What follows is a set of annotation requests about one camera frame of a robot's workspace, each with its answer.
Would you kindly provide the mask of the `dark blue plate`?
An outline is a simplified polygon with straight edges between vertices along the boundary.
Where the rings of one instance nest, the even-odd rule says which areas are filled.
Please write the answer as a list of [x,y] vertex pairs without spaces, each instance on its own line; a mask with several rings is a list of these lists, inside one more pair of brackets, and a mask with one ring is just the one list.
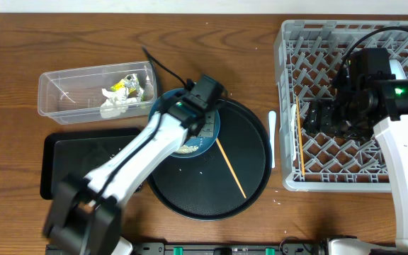
[[214,129],[213,137],[212,138],[204,138],[204,137],[199,137],[199,136],[190,137],[183,145],[189,145],[189,146],[197,145],[199,146],[199,149],[196,152],[190,153],[190,154],[177,154],[176,152],[174,152],[171,154],[172,157],[182,158],[182,159],[196,157],[196,156],[203,154],[204,152],[206,152],[208,149],[210,149],[213,146],[220,132],[220,115],[217,110],[214,112],[215,112],[215,129]]

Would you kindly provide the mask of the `long wooden chopstick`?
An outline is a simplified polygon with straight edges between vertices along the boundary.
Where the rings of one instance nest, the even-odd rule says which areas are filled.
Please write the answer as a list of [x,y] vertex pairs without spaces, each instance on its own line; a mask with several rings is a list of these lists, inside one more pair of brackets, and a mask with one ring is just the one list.
[[295,105],[296,105],[296,122],[297,122],[297,139],[298,139],[298,147],[300,153],[300,170],[301,175],[305,177],[305,166],[304,166],[304,153],[302,147],[302,130],[301,130],[301,121],[300,121],[300,102],[299,96],[295,96]]

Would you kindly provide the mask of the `yellow green snack wrapper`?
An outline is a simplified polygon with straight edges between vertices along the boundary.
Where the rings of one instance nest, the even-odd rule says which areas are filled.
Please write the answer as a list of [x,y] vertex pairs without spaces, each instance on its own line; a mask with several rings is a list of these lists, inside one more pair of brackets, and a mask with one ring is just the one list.
[[145,90],[140,85],[140,80],[137,74],[128,74],[122,78],[118,83],[112,85],[110,88],[117,96],[122,96],[124,99],[136,98],[141,101]]

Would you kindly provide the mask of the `white napkin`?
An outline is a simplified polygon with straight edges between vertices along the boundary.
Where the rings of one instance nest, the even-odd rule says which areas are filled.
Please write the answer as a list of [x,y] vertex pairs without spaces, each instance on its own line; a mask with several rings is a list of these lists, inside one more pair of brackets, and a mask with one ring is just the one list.
[[127,87],[117,91],[102,89],[102,94],[106,97],[105,102],[100,106],[100,114],[103,119],[115,118],[125,113],[129,106],[140,103],[140,97],[130,97],[130,90]]

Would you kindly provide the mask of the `light green bowl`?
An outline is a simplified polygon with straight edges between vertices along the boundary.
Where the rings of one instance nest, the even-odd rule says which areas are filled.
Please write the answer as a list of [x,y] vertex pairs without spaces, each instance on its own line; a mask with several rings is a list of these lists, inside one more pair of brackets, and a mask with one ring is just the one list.
[[205,124],[198,133],[199,137],[212,138],[215,129],[215,112],[210,112],[205,115]]

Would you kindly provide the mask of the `light blue saucer plate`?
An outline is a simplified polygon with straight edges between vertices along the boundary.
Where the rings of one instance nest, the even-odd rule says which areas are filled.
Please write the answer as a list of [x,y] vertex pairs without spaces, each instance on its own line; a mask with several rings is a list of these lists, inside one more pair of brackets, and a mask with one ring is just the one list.
[[391,72],[395,75],[395,78],[397,80],[406,79],[406,74],[402,68],[402,65],[397,59],[390,60],[390,69],[391,69]]

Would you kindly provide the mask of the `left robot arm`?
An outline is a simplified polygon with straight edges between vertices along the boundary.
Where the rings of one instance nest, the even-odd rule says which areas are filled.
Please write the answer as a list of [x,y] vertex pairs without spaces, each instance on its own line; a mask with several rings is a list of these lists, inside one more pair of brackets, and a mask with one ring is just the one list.
[[142,182],[172,153],[202,130],[206,115],[222,106],[226,88],[203,75],[183,90],[159,97],[146,128],[106,163],[83,178],[61,181],[43,235],[68,254],[131,255],[122,236],[123,211]]

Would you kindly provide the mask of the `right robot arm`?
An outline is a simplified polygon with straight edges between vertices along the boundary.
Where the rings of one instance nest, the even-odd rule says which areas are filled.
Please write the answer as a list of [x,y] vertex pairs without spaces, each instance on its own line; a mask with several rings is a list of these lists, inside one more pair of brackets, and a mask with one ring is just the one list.
[[310,105],[304,129],[347,140],[374,138],[380,146],[393,197],[395,246],[355,237],[328,238],[327,254],[408,254],[408,79],[392,72],[385,48],[366,48],[348,57],[335,78],[336,97]]

